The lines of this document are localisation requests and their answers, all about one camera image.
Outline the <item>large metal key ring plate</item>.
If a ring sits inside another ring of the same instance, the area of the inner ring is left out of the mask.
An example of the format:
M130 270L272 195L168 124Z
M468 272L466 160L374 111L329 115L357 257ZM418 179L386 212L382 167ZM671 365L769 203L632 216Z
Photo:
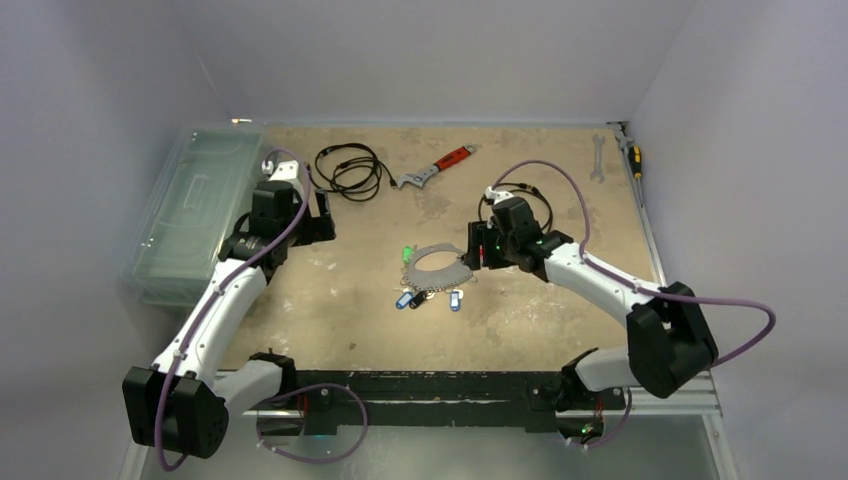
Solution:
M418 263L436 253L451 253L454 260L437 270L423 270ZM464 252L451 243L439 243L415 249L408 257L403 282L416 291L442 291L457 287L473 277L468 266L462 262Z

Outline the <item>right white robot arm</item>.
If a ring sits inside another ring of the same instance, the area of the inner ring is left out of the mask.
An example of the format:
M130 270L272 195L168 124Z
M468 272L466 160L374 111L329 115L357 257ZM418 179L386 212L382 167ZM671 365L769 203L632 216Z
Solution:
M592 348L562 367L561 408L584 407L601 391L619 387L667 398L718 359L687 285L641 285L639 278L582 252L571 237L544 232L527 201L510 192L488 190L484 202L491 208L489 219L468 226L462 261L469 269L515 266L579 295L626 330L625 346Z

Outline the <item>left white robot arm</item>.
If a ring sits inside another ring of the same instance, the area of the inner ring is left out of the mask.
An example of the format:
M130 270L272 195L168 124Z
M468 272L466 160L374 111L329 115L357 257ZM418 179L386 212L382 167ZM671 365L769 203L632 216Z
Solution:
M161 468L207 459L229 421L266 401L284 409L297 399L293 359L257 352L233 376L216 374L235 330L294 246L335 237L326 191L314 192L318 213L292 180L261 181L251 210L236 223L201 300L172 343L148 367L122 382L132 439L155 451Z

